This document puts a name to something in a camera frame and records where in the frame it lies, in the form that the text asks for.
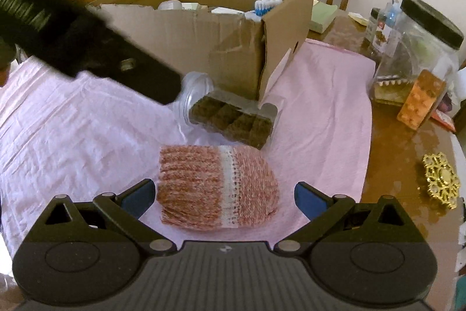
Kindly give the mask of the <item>pink knitted sock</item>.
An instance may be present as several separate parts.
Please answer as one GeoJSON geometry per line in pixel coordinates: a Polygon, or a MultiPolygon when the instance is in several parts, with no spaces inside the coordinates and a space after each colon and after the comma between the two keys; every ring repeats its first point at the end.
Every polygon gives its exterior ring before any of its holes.
{"type": "Polygon", "coordinates": [[[256,227],[277,212],[280,190],[259,150],[247,145],[167,145],[156,200],[162,223],[192,231],[256,227]]]}

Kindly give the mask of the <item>clear box of brown blocks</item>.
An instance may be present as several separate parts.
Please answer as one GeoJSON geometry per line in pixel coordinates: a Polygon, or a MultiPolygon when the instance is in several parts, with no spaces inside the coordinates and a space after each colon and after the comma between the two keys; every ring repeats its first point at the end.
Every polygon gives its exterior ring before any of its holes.
{"type": "Polygon", "coordinates": [[[189,123],[258,150],[270,140],[278,116],[274,104],[261,105],[219,89],[202,95],[187,108],[189,123]]]}

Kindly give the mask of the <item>clear jar with lid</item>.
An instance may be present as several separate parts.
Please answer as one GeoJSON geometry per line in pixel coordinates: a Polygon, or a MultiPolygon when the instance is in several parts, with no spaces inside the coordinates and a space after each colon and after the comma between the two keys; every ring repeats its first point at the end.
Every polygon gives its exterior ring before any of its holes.
{"type": "Polygon", "coordinates": [[[214,90],[212,79],[206,73],[190,72],[182,78],[182,90],[171,109],[180,122],[186,126],[192,126],[190,121],[190,109],[201,98],[214,90]]]}

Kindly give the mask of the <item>grey sock with blue cuff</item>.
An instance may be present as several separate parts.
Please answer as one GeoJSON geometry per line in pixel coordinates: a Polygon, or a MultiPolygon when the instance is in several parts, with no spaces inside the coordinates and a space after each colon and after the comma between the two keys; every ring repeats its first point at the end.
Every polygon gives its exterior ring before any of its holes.
{"type": "Polygon", "coordinates": [[[279,6],[283,0],[257,0],[254,3],[254,9],[244,13],[247,20],[261,22],[262,17],[275,7],[279,6]]]}

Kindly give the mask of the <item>pink tablecloth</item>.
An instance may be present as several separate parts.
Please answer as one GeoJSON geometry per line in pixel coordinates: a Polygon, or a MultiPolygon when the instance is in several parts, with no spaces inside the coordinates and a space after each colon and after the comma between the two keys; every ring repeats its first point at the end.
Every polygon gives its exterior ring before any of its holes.
{"type": "MultiPolygon", "coordinates": [[[[161,222],[152,205],[142,221],[177,244],[185,240],[274,244],[306,224],[294,202],[298,182],[359,199],[372,131],[367,89],[374,63],[306,41],[268,93],[280,117],[262,154],[279,183],[277,213],[263,226],[194,232],[161,222]]],[[[190,128],[174,108],[118,83],[83,73],[70,79],[30,58],[1,89],[1,235],[10,254],[58,194],[90,201],[156,179],[164,145],[220,145],[190,128]]]]}

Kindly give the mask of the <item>gold ornate coaster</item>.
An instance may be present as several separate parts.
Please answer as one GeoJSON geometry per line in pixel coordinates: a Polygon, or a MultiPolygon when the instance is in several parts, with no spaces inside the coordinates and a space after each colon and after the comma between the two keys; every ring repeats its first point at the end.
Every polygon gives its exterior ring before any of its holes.
{"type": "Polygon", "coordinates": [[[423,156],[428,195],[442,206],[454,210],[458,204],[460,180],[442,152],[423,156]]]}

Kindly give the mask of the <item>small jar with black lid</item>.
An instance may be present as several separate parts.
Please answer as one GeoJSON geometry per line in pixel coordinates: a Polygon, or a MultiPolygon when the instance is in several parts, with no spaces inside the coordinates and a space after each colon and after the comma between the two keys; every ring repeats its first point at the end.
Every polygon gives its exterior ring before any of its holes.
{"type": "Polygon", "coordinates": [[[374,35],[377,29],[377,19],[378,19],[380,10],[381,10],[380,8],[373,8],[370,12],[370,17],[368,19],[365,36],[363,40],[365,47],[369,47],[373,42],[374,35]]]}

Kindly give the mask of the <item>large cardboard box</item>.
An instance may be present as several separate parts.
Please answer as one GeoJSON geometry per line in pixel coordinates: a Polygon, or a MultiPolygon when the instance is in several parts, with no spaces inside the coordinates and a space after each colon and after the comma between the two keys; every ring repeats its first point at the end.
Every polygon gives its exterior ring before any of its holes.
{"type": "Polygon", "coordinates": [[[111,28],[180,74],[261,100],[269,78],[306,39],[314,0],[283,0],[257,23],[257,0],[95,0],[111,28]]]}

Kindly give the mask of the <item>large jar with black lid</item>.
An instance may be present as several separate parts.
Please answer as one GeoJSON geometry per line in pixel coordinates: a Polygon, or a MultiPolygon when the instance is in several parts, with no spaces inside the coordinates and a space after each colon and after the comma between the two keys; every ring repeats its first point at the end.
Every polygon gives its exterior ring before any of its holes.
{"type": "Polygon", "coordinates": [[[402,105],[426,70],[450,84],[459,68],[463,32],[423,0],[388,4],[377,17],[370,57],[377,63],[373,101],[402,105]]]}

